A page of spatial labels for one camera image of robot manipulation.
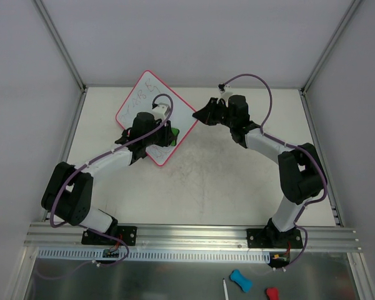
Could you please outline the green bone-shaped eraser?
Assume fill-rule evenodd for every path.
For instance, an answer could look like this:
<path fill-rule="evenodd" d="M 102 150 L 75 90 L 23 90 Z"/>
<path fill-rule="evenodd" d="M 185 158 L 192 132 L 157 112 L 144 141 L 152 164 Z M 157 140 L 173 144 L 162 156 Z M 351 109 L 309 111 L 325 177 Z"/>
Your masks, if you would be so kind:
<path fill-rule="evenodd" d="M 179 136 L 180 130 L 172 127 L 171 132 L 172 132 L 172 136 L 171 136 L 170 146 L 174 147 L 178 143 L 178 136 Z"/>

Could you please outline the pink framed whiteboard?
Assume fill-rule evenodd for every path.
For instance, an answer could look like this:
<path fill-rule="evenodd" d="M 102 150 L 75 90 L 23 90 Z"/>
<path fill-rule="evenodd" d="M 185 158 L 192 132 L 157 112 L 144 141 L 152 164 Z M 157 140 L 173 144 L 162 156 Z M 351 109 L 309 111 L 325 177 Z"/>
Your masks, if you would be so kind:
<path fill-rule="evenodd" d="M 137 113 L 151 112 L 154 98 L 159 94 L 167 94 L 172 99 L 171 127 L 179 130 L 175 145 L 169 147 L 151 146 L 147 148 L 147 155 L 157 166 L 162 167 L 196 125 L 197 120 L 193 118 L 194 108 L 152 71 L 146 70 L 116 113 L 116 121 L 124 129 L 131 127 Z"/>

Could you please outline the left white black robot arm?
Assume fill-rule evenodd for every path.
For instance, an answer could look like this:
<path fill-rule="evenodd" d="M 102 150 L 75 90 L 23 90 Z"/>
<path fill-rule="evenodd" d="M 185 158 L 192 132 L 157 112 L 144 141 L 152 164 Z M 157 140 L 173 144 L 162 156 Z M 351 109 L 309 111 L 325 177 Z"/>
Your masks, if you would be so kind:
<path fill-rule="evenodd" d="M 77 166 L 60 162 L 54 168 L 41 205 L 50 212 L 50 225 L 80 226 L 96 234 L 105 244 L 118 236 L 118 222 L 108 213 L 92 207 L 94 183 L 147 156 L 149 146 L 171 146 L 178 139 L 169 120 L 152 112 L 140 112 L 132 126 L 104 153 Z"/>

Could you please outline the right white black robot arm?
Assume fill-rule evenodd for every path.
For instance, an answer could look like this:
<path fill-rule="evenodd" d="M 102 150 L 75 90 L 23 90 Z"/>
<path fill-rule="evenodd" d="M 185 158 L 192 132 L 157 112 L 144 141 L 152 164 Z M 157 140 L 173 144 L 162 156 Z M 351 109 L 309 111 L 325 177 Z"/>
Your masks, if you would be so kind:
<path fill-rule="evenodd" d="M 285 248 L 294 239 L 296 223 L 306 204 L 327 186 L 315 147 L 311 143 L 288 144 L 264 132 L 251 120 L 249 106 L 242 95 L 233 95 L 227 101 L 212 97 L 192 116 L 208 126 L 228 127 L 235 143 L 277 164 L 283 198 L 253 242 L 263 247 Z"/>

